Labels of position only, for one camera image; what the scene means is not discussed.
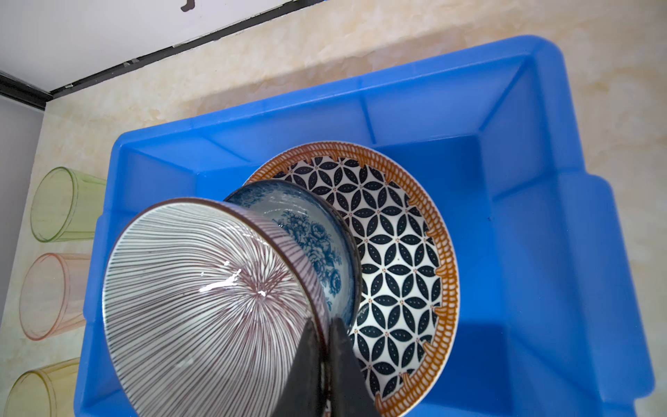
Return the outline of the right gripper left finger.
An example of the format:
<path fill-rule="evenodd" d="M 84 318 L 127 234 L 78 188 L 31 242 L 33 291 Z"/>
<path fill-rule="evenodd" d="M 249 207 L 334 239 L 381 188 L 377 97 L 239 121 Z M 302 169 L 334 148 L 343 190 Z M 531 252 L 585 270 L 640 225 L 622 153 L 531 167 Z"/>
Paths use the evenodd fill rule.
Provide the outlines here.
<path fill-rule="evenodd" d="M 319 417 L 323 414 L 322 347 L 316 326 L 308 321 L 272 417 Z"/>

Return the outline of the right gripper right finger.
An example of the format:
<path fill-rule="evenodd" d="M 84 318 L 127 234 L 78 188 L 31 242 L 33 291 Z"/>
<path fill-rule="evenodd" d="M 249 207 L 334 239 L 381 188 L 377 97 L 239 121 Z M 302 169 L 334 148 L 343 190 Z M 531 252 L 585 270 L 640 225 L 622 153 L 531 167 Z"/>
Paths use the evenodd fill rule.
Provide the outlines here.
<path fill-rule="evenodd" d="M 339 317 L 329 325 L 328 363 L 331 415 L 380 416 L 362 378 L 347 327 Z"/>

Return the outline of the black geometric orange-rimmed plate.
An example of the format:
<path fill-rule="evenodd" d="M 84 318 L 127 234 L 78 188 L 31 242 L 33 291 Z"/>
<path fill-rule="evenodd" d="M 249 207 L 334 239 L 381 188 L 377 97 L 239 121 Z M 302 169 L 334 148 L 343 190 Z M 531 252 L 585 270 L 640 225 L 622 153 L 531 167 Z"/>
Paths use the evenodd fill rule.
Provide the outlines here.
<path fill-rule="evenodd" d="M 434 201 L 401 165 L 350 142 L 289 149 L 252 175 L 267 179 L 316 194 L 349 227 L 362 282 L 348 335 L 376 409 L 406 415 L 439 379 L 460 318 L 456 255 Z"/>

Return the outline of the purple striped bowl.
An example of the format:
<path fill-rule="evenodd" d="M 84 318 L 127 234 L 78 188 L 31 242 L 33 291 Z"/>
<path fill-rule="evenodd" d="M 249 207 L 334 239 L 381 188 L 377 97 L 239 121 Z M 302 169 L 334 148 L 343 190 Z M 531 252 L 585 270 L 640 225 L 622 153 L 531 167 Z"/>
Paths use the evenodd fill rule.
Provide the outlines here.
<path fill-rule="evenodd" d="M 140 416 L 271 415 L 305 326 L 328 343 L 328 304 L 298 243 L 265 217 L 200 198 L 158 203 L 123 230 L 102 317 Z"/>

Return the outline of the blue floral bowl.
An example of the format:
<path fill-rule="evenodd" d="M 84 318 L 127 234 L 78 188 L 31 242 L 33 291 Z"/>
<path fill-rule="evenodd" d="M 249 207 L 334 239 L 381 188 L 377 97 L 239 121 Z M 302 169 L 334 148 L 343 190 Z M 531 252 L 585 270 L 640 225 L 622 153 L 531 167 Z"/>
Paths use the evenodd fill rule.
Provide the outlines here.
<path fill-rule="evenodd" d="M 361 259 L 333 206 L 299 185 L 274 179 L 249 183 L 225 201 L 267 217 L 299 244 L 319 278 L 330 316 L 350 330 L 362 297 Z"/>

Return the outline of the blue plastic bin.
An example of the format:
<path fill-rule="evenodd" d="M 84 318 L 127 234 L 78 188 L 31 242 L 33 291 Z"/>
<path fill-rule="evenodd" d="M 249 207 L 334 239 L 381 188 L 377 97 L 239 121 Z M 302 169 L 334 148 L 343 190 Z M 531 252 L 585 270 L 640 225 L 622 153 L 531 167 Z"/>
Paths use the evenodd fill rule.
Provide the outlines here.
<path fill-rule="evenodd" d="M 460 271 L 453 352 L 415 416 L 632 416 L 654 375 L 610 185 L 585 170 L 561 51 L 517 36 L 131 131 L 111 151 L 83 314 L 78 416 L 130 416 L 102 325 L 124 227 L 176 197 L 222 200 L 301 144 L 405 168 Z"/>

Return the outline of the yellow translucent plastic cup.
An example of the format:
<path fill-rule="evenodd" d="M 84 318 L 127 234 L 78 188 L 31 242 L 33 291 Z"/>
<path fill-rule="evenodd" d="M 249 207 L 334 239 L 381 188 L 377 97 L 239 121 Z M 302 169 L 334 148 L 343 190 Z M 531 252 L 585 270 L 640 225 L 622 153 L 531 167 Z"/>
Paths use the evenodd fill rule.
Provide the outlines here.
<path fill-rule="evenodd" d="M 74 416 L 80 359 L 62 361 L 22 374 L 11 388 L 4 416 Z"/>

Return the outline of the pink translucent plastic cup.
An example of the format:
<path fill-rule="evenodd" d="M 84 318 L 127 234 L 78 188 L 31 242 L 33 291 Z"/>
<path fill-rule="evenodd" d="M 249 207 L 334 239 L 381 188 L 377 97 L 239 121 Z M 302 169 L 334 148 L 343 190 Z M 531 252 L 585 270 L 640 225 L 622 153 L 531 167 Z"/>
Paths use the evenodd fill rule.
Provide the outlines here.
<path fill-rule="evenodd" d="M 21 327 L 29 339 L 41 341 L 85 325 L 89 270 L 89 255 L 46 253 L 35 260 L 19 301 Z"/>

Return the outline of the green translucent plastic cup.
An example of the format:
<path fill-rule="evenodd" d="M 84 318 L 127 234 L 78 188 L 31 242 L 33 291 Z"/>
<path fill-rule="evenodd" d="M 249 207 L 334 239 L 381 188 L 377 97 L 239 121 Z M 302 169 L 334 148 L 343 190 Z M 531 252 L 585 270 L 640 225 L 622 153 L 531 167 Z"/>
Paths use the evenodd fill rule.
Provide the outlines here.
<path fill-rule="evenodd" d="M 106 181 L 57 167 L 40 182 L 31 205 L 31 231 L 40 243 L 90 240 L 104 210 Z"/>

